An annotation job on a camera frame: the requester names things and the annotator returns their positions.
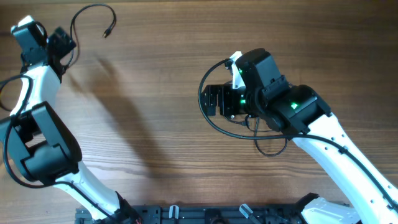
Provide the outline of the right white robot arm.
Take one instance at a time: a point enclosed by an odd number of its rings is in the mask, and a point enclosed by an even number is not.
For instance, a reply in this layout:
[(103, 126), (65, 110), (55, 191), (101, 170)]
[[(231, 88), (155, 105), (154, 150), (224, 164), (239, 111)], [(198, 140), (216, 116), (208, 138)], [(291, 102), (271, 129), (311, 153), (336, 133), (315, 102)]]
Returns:
[(221, 61), (232, 80), (200, 82), (198, 104), (205, 119), (246, 114), (267, 124), (265, 139), (294, 142), (325, 170), (351, 202), (347, 207), (316, 194), (298, 206), (307, 223), (396, 223), (397, 189), (345, 133), (329, 105), (309, 86), (292, 85), (273, 56), (259, 48)]

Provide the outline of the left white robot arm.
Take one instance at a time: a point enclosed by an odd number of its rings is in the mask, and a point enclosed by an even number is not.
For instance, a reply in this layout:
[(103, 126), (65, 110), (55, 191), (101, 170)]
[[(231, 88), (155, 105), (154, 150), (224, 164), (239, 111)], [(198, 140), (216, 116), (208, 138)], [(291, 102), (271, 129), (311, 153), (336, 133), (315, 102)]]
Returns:
[(81, 148), (53, 106), (67, 66), (61, 60), (76, 46), (61, 28), (48, 35), (26, 16), (11, 28), (22, 49), (19, 75), (1, 82), (22, 81), (18, 102), (1, 120), (3, 162), (19, 185), (55, 187), (84, 206), (93, 223), (142, 223), (141, 216), (107, 188), (82, 161)]

